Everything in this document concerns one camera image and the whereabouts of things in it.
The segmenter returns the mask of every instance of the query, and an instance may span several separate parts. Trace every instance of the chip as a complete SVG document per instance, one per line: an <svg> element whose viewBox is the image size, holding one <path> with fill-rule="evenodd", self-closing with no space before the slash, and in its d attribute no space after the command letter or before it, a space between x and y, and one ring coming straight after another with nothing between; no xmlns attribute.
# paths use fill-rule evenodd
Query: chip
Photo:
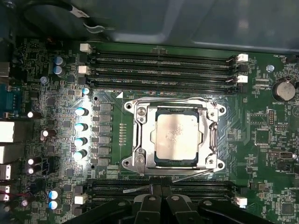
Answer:
<svg viewBox="0 0 299 224"><path fill-rule="evenodd" d="M100 126L100 132L111 132L111 126Z"/></svg>
<svg viewBox="0 0 299 224"><path fill-rule="evenodd" d="M76 63L76 57L69 57L67 61L68 63Z"/></svg>
<svg viewBox="0 0 299 224"><path fill-rule="evenodd" d="M100 121L101 122L111 122L111 115L101 115Z"/></svg>
<svg viewBox="0 0 299 224"><path fill-rule="evenodd" d="M80 63L86 63L87 62L87 53L81 53L79 54L79 62Z"/></svg>
<svg viewBox="0 0 299 224"><path fill-rule="evenodd" d="M64 191L71 191L71 185L70 184L64 185Z"/></svg>
<svg viewBox="0 0 299 224"><path fill-rule="evenodd" d="M97 159L91 159L90 163L92 163L92 164L98 164L98 160Z"/></svg>
<svg viewBox="0 0 299 224"><path fill-rule="evenodd" d="M108 166L110 163L110 159L109 158L99 158L98 160L98 165L99 166Z"/></svg>
<svg viewBox="0 0 299 224"><path fill-rule="evenodd" d="M93 117L93 121L100 121L100 117Z"/></svg>
<svg viewBox="0 0 299 224"><path fill-rule="evenodd" d="M99 142L99 138L92 138L92 142Z"/></svg>
<svg viewBox="0 0 299 224"><path fill-rule="evenodd" d="M92 127L92 131L93 131L93 132L99 132L99 131L100 131L100 128L99 128L99 127Z"/></svg>
<svg viewBox="0 0 299 224"><path fill-rule="evenodd" d="M99 107L99 106L94 106L94 107L93 107L93 110L94 110L94 111L99 111L99 110L100 110L100 107Z"/></svg>
<svg viewBox="0 0 299 224"><path fill-rule="evenodd" d="M30 95L30 99L31 99L31 100L33 100L33 99L38 100L38 98L39 98L39 93L36 92L36 91L32 91L32 92L30 92L29 95Z"/></svg>
<svg viewBox="0 0 299 224"><path fill-rule="evenodd" d="M48 98L47 99L47 105L48 106L54 106L55 105L55 99L54 98Z"/></svg>
<svg viewBox="0 0 299 224"><path fill-rule="evenodd" d="M293 215L294 206L292 203L283 203L281 204L281 214L283 215Z"/></svg>
<svg viewBox="0 0 299 224"><path fill-rule="evenodd" d="M69 205L69 204L63 204L62 205L62 210L63 211L70 211L71 210L71 205Z"/></svg>
<svg viewBox="0 0 299 224"><path fill-rule="evenodd" d="M74 176L74 170L73 169L67 169L66 170L66 176Z"/></svg>
<svg viewBox="0 0 299 224"><path fill-rule="evenodd" d="M74 90L68 90L67 95L73 96L73 95L75 95L75 91Z"/></svg>
<svg viewBox="0 0 299 224"><path fill-rule="evenodd" d="M47 146L47 151L48 151L48 153L53 153L54 152L54 146Z"/></svg>
<svg viewBox="0 0 299 224"><path fill-rule="evenodd" d="M75 82L75 77L74 77L74 76L68 76L68 77L67 77L67 81L68 81L69 83L74 83L74 82Z"/></svg>
<svg viewBox="0 0 299 224"><path fill-rule="evenodd" d="M109 155L110 148L109 147L99 147L99 155Z"/></svg>
<svg viewBox="0 0 299 224"><path fill-rule="evenodd" d="M71 122L69 120L65 120L63 122L63 127L71 127Z"/></svg>
<svg viewBox="0 0 299 224"><path fill-rule="evenodd" d="M110 111L112 111L112 105L111 104L101 104L100 110L104 111L104 112L110 112Z"/></svg>
<svg viewBox="0 0 299 224"><path fill-rule="evenodd" d="M269 131L268 130L257 130L256 131L256 144L257 145L268 145L269 144Z"/></svg>
<svg viewBox="0 0 299 224"><path fill-rule="evenodd" d="M98 140L101 144L109 144L111 142L110 136L100 136Z"/></svg>
<svg viewBox="0 0 299 224"><path fill-rule="evenodd" d="M79 77L78 78L78 85L85 85L86 84L86 78L85 77Z"/></svg>
<svg viewBox="0 0 299 224"><path fill-rule="evenodd" d="M98 150L97 148L92 148L92 149L91 149L91 152L92 152L92 153L98 153L99 150Z"/></svg>

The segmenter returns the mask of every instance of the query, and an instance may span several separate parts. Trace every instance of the green circuit board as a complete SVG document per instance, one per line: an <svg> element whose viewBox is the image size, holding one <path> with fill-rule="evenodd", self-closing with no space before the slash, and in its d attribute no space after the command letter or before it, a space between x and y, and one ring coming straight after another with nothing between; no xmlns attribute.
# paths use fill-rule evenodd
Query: green circuit board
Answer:
<svg viewBox="0 0 299 224"><path fill-rule="evenodd" d="M63 223L74 217L72 189L84 183L87 178L135 179L137 173L121 167L120 161L132 153L133 116L124 110L124 103L132 99L157 97L203 97L226 106L228 112L219 121L219 158L226 167L210 175L217 180L231 180L247 185L249 190L247 211L278 224L299 221L299 175L295 173L299 165L295 160L280 160L271 156L271 150L288 151L296 154L299 147L299 94L294 99L278 102L272 96L272 86L280 78L299 80L296 64L286 63L285 56L264 53L248 53L249 67L247 91L236 94L176 93L174 91L131 91L123 89L93 89L92 97L82 96L84 85L78 83L78 54L80 42L59 42L60 48L47 48L47 44L35 39L21 39L17 48L23 52L23 69L27 82L22 86L21 116L30 109L42 113L43 118L35 121L34 141L26 147L27 157L33 155L58 157L59 170L47 179L47 189L70 185L70 191L63 191L62 206L56 211L48 209L45 193L27 208L18 208L14 217L25 224ZM104 51L163 52L171 55L205 56L229 58L242 52L189 49L169 46L151 46L122 43L89 42L92 47ZM53 58L61 56L67 65L66 75L53 74ZM267 72L267 65L275 70ZM47 84L40 78L46 76ZM105 111L94 107L110 105ZM83 106L92 108L88 116L89 126L95 127L87 137L102 138L102 147L109 148L103 155L89 153L82 164L72 159L76 151L73 144L78 137L74 125L78 122L75 109ZM104 120L97 120L99 115ZM40 131L45 128L57 129L55 138L40 141ZM98 147L91 143L89 150ZM24 175L22 184L26 186L32 176Z"/></svg>

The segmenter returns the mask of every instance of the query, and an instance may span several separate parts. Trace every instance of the screw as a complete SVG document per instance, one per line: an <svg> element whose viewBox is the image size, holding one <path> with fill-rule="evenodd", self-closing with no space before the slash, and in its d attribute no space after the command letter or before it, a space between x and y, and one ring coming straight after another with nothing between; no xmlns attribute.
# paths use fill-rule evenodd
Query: screw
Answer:
<svg viewBox="0 0 299 224"><path fill-rule="evenodd" d="M138 157L136 158L136 162L138 162L138 163L143 163L143 161L144 161L144 159L143 159L142 156L138 156Z"/></svg>
<svg viewBox="0 0 299 224"><path fill-rule="evenodd" d="M210 205L212 205L212 202L210 202L210 201L204 201L204 204L210 206Z"/></svg>
<svg viewBox="0 0 299 224"><path fill-rule="evenodd" d="M275 69L274 65L268 64L266 67L267 72L273 72Z"/></svg>
<svg viewBox="0 0 299 224"><path fill-rule="evenodd" d="M178 201L178 200L179 200L179 196L172 196L171 199L172 199L173 201Z"/></svg>
<svg viewBox="0 0 299 224"><path fill-rule="evenodd" d="M146 114L146 109L144 107L139 107L137 113L139 116L144 116Z"/></svg>

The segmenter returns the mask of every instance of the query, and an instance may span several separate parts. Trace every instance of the white-topped capacitor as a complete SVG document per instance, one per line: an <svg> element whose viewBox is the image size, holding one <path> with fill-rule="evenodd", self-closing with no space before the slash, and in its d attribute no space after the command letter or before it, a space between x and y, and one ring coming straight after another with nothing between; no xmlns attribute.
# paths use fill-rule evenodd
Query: white-topped capacitor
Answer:
<svg viewBox="0 0 299 224"><path fill-rule="evenodd" d="M49 202L49 209L51 210L59 209L60 206L61 206L61 200L59 198Z"/></svg>
<svg viewBox="0 0 299 224"><path fill-rule="evenodd" d="M86 116L86 115L88 115L88 109L85 109L83 107L78 107L75 110L75 114L78 116Z"/></svg>
<svg viewBox="0 0 299 224"><path fill-rule="evenodd" d="M60 188L54 188L52 191L49 193L49 199L55 200L61 195L61 189Z"/></svg>
<svg viewBox="0 0 299 224"><path fill-rule="evenodd" d="M93 91L92 91L91 89L85 87L85 88L82 89L82 93L83 93L84 95L90 96L90 95L93 94Z"/></svg>
<svg viewBox="0 0 299 224"><path fill-rule="evenodd" d="M87 151L82 149L80 151L75 152L73 155L73 158L74 158L74 161L80 161L85 156L87 156Z"/></svg>
<svg viewBox="0 0 299 224"><path fill-rule="evenodd" d="M65 75L65 70L61 66L55 66L53 72L58 77L63 77Z"/></svg>
<svg viewBox="0 0 299 224"><path fill-rule="evenodd" d="M83 145L85 145L87 143L87 138L83 137L83 138L77 138L74 140L74 145L76 147L81 147Z"/></svg>
<svg viewBox="0 0 299 224"><path fill-rule="evenodd" d="M42 118L42 114L40 112L30 111L28 112L27 117L33 119L40 119Z"/></svg>
<svg viewBox="0 0 299 224"><path fill-rule="evenodd" d="M32 165L41 163L42 161L43 161L43 159L40 156L36 156L34 158L28 159L27 163L28 163L28 165L32 166Z"/></svg>
<svg viewBox="0 0 299 224"><path fill-rule="evenodd" d="M84 123L78 123L75 125L76 132L83 132L88 129L88 125Z"/></svg>
<svg viewBox="0 0 299 224"><path fill-rule="evenodd" d="M64 67L65 66L65 60L62 57L57 56L57 57L54 58L54 64L59 65L60 67Z"/></svg>
<svg viewBox="0 0 299 224"><path fill-rule="evenodd" d="M43 137L51 137L56 135L56 131L54 129L48 129L43 131Z"/></svg>
<svg viewBox="0 0 299 224"><path fill-rule="evenodd" d="M37 164L35 166L29 167L27 172L28 172L28 174L35 174L41 170L42 170L42 166Z"/></svg>

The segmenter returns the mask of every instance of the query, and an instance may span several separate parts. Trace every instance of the capacitor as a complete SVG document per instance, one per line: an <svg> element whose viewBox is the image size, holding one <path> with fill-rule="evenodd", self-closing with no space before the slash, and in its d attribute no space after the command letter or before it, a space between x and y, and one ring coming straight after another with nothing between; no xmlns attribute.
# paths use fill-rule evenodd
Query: capacitor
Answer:
<svg viewBox="0 0 299 224"><path fill-rule="evenodd" d="M65 66L65 60L62 57L57 56L57 57L54 58L54 64L59 65L60 67L64 67Z"/></svg>
<svg viewBox="0 0 299 224"><path fill-rule="evenodd" d="M28 165L32 166L32 165L41 163L42 161L43 161L43 159L40 156L36 156L32 159L28 159L27 163L28 163Z"/></svg>
<svg viewBox="0 0 299 224"><path fill-rule="evenodd" d="M83 138L77 138L74 140L74 145L76 147L81 147L83 145L85 145L87 143L87 138L83 137Z"/></svg>
<svg viewBox="0 0 299 224"><path fill-rule="evenodd" d="M86 116L86 115L88 115L88 110L83 107L78 107L75 110L75 114L78 116Z"/></svg>
<svg viewBox="0 0 299 224"><path fill-rule="evenodd" d="M51 210L59 209L60 206L61 206L61 200L59 198L49 202L49 209Z"/></svg>
<svg viewBox="0 0 299 224"><path fill-rule="evenodd" d="M61 68L60 66L55 66L53 69L53 72L58 77L63 77L65 75L65 70L63 68Z"/></svg>
<svg viewBox="0 0 299 224"><path fill-rule="evenodd" d="M54 188L52 191L49 193L49 199L55 200L61 195L61 189L60 188Z"/></svg>
<svg viewBox="0 0 299 224"><path fill-rule="evenodd" d="M76 132L83 132L83 131L86 131L87 129L88 129L87 124L78 123L78 124L75 125Z"/></svg>
<svg viewBox="0 0 299 224"><path fill-rule="evenodd" d="M87 151L82 149L80 151L75 152L74 155L73 155L73 158L74 158L74 161L80 161L85 156L87 156Z"/></svg>
<svg viewBox="0 0 299 224"><path fill-rule="evenodd" d="M277 101L290 101L296 95L296 88L289 79L283 79L273 85L272 95Z"/></svg>
<svg viewBox="0 0 299 224"><path fill-rule="evenodd" d="M42 114L40 112L30 111L28 112L27 117L33 119L40 119L42 118Z"/></svg>
<svg viewBox="0 0 299 224"><path fill-rule="evenodd" d="M91 91L91 89L85 87L85 88L82 89L82 93L84 95L91 96L93 94L93 91Z"/></svg>
<svg viewBox="0 0 299 224"><path fill-rule="evenodd" d="M42 170L42 166L39 165L39 164L37 164L37 165L34 165L32 167L29 167L28 170L27 170L27 172L29 174L35 174L35 173L37 173L37 172L39 172L41 170Z"/></svg>
<svg viewBox="0 0 299 224"><path fill-rule="evenodd" d="M46 76L42 76L40 78L40 82L41 82L41 84L46 85L49 83L49 79Z"/></svg>
<svg viewBox="0 0 299 224"><path fill-rule="evenodd" d="M31 203L33 203L36 200L36 196L35 195L30 195L29 197L26 197L22 202L21 202L21 206L23 207L27 207L28 205L30 205Z"/></svg>
<svg viewBox="0 0 299 224"><path fill-rule="evenodd" d="M54 129L48 129L43 131L43 137L51 137L56 135L56 131Z"/></svg>

